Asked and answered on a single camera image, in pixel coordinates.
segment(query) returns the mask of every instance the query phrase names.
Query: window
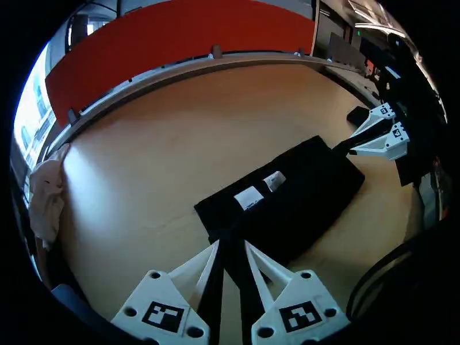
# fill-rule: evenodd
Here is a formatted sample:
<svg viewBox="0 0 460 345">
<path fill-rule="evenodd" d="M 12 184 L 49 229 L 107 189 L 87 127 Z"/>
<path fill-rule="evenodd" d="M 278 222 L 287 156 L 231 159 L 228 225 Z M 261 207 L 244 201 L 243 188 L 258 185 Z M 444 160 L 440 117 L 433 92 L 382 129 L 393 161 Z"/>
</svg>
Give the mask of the window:
<svg viewBox="0 0 460 345">
<path fill-rule="evenodd" d="M 30 170 L 37 164 L 45 138 L 56 122 L 45 85 L 47 49 L 48 45 L 30 72 L 14 118 L 13 135 Z"/>
</svg>

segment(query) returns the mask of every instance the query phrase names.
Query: black cable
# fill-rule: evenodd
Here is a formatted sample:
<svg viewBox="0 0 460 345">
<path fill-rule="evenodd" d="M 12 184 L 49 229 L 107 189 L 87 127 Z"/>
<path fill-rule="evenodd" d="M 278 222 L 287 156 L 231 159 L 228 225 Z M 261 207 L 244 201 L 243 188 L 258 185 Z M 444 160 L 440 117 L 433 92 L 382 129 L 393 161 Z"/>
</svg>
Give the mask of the black cable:
<svg viewBox="0 0 460 345">
<path fill-rule="evenodd" d="M 103 5 L 103 4 L 101 4 L 101 3 L 94 2 L 94 1 L 91 1 L 90 3 L 92 3 L 93 5 L 97 5 L 97 6 L 100 6 L 100 7 L 104 7 L 105 9 L 108 9 L 108 10 L 110 10 L 110 11 L 112 11 L 112 12 L 117 13 L 116 10 L 110 8 L 109 6 Z"/>
<path fill-rule="evenodd" d="M 384 272 L 380 277 L 378 277 L 361 295 L 361 298 L 358 300 L 356 307 L 351 312 L 350 320 L 354 321 L 358 318 L 359 311 L 361 310 L 363 304 L 367 298 L 374 292 L 379 286 L 381 286 L 386 281 L 396 277 L 401 271 L 405 270 L 407 267 L 411 267 L 414 263 L 413 257 L 410 256 L 407 259 L 404 259 L 403 262 L 396 264 L 391 267 L 388 271 Z"/>
<path fill-rule="evenodd" d="M 431 238 L 431 233 L 432 230 L 429 229 L 416 235 L 408 241 L 401 243 L 398 247 L 396 247 L 390 253 L 388 253 L 382 259 L 380 259 L 361 277 L 356 286 L 353 288 L 353 291 L 350 294 L 350 299 L 348 300 L 346 315 L 350 320 L 353 319 L 352 310 L 357 294 L 360 291 L 360 289 L 369 281 L 369 279 L 372 278 L 372 276 L 375 273 L 379 272 L 386 265 L 390 264 L 391 262 L 393 262 L 400 256 L 408 253 L 409 251 L 413 250 L 416 246 L 420 245 L 420 243 L 426 241 L 426 238 Z"/>
</svg>

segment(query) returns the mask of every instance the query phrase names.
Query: ceiling light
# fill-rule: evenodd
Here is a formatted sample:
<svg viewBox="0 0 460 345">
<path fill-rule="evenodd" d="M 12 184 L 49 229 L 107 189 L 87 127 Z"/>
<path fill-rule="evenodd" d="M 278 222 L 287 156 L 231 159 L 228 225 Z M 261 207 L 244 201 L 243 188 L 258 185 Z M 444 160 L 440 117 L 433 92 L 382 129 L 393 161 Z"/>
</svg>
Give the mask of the ceiling light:
<svg viewBox="0 0 460 345">
<path fill-rule="evenodd" d="M 387 35 L 389 33 L 394 33 L 395 35 L 398 35 L 399 37 L 406 38 L 406 35 L 404 32 L 401 32 L 399 30 L 396 30 L 395 28 L 390 28 L 389 26 L 385 26 L 381 24 L 356 23 L 355 28 L 374 29 L 374 30 L 385 32 Z"/>
</svg>

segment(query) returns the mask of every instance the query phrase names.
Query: ceiling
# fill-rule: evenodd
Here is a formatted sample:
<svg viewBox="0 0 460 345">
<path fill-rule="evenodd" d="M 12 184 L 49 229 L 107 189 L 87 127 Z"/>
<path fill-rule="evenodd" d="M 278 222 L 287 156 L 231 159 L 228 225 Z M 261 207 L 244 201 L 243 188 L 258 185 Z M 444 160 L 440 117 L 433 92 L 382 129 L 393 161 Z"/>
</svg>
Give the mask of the ceiling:
<svg viewBox="0 0 460 345">
<path fill-rule="evenodd" d="M 404 31 L 399 23 L 385 11 L 376 0 L 321 0 L 331 9 L 337 12 L 349 25 L 369 22 L 354 11 L 358 9 L 367 16 L 378 21 L 382 25 L 391 26 L 397 30 Z"/>
</svg>

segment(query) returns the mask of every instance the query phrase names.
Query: white bracket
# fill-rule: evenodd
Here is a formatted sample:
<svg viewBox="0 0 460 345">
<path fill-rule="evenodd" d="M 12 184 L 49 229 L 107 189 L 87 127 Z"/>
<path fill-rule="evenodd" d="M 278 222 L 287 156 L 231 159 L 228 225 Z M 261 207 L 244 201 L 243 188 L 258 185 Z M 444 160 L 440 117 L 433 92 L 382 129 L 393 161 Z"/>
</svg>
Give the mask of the white bracket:
<svg viewBox="0 0 460 345">
<path fill-rule="evenodd" d="M 394 110 L 388 103 L 384 103 L 369 111 L 369 117 L 351 135 L 354 137 L 383 120 L 393 120 L 396 117 Z M 401 122 L 393 123 L 389 133 L 367 143 L 358 145 L 352 150 L 358 156 L 381 156 L 389 160 L 398 159 L 407 154 L 407 143 L 410 141 Z"/>
<path fill-rule="evenodd" d="M 381 156 L 389 160 L 398 159 L 407 154 L 410 141 L 401 122 L 395 123 L 388 134 L 354 147 L 358 156 Z"/>
<path fill-rule="evenodd" d="M 209 327 L 196 310 L 218 248 L 219 241 L 216 241 L 170 273 L 149 271 L 112 323 L 141 340 L 160 344 L 208 344 Z M 177 288 L 187 284 L 200 270 L 201 276 L 187 302 Z"/>
<path fill-rule="evenodd" d="M 246 254 L 265 314 L 251 328 L 256 344 L 301 344 L 319 341 L 349 321 L 313 271 L 293 273 L 246 241 Z M 274 301 L 260 274 L 285 288 Z"/>
<path fill-rule="evenodd" d="M 359 128 L 351 135 L 351 137 L 364 132 L 369 127 L 372 127 L 373 125 L 376 125 L 383 120 L 391 120 L 395 117 L 396 113 L 388 103 L 379 105 L 378 107 L 369 110 L 369 117 L 366 119 L 366 121 L 363 122 L 361 126 L 359 126 Z"/>
</svg>

